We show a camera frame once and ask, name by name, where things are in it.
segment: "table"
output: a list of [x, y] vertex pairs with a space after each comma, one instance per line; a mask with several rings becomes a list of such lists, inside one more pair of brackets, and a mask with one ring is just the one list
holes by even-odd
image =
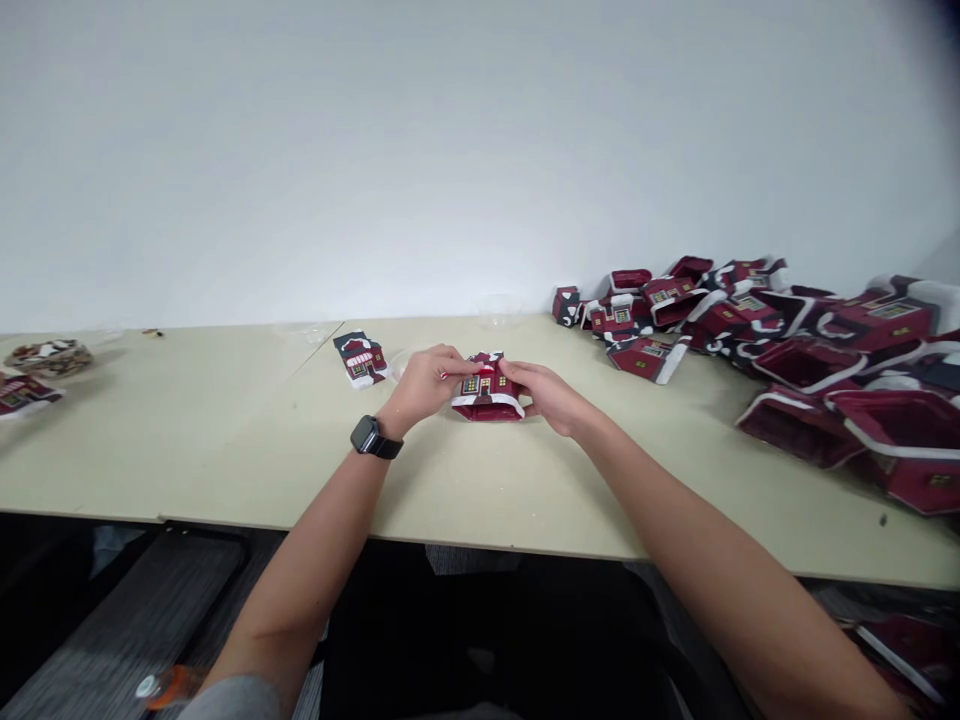
[[[0, 360], [54, 337], [4, 338]], [[91, 347], [90, 368], [44, 381], [67, 397], [0, 424], [0, 510], [159, 522], [168, 486], [195, 476], [317, 347], [270, 326], [133, 330]]]
[[[477, 318], [353, 320], [388, 358], [437, 342], [464, 355], [503, 350], [549, 365], [650, 454], [791, 572], [960, 587], [960, 544], [939, 521], [880, 497], [846, 471], [823, 472], [734, 428], [760, 387], [722, 360], [688, 355], [669, 385], [617, 371], [589, 334], [549, 316], [506, 329]], [[393, 383], [351, 388], [331, 342], [272, 392], [195, 477], [168, 486], [164, 515], [290, 528], [350, 449], [363, 414]], [[887, 522], [881, 525], [886, 515]], [[373, 534], [600, 558], [646, 554], [602, 478], [540, 419], [471, 424], [449, 409], [421, 423], [393, 463]]]

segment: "right hand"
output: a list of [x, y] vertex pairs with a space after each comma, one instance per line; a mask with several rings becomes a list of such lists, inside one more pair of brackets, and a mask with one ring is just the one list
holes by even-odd
[[500, 370], [526, 388], [524, 394], [533, 399], [533, 404], [523, 409], [525, 417], [541, 415], [558, 435], [571, 437], [584, 423], [601, 414], [550, 368], [502, 359]]

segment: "black watch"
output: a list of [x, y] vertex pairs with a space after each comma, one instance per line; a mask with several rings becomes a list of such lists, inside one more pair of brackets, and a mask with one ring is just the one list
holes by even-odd
[[350, 433], [350, 442], [358, 453], [376, 455], [383, 460], [393, 460], [400, 454], [403, 440], [388, 440], [380, 434], [380, 423], [375, 417], [364, 415]]

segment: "orange bottle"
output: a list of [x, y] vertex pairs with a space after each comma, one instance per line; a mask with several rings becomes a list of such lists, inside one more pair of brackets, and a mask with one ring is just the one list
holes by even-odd
[[174, 665], [159, 675], [147, 675], [137, 686], [137, 698], [143, 700], [147, 710], [186, 705], [196, 697], [208, 672], [202, 668]]

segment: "white wall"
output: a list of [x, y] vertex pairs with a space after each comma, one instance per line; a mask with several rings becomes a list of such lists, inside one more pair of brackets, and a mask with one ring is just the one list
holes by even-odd
[[907, 5], [6, 0], [0, 331], [541, 309], [687, 252], [856, 292], [960, 228]]

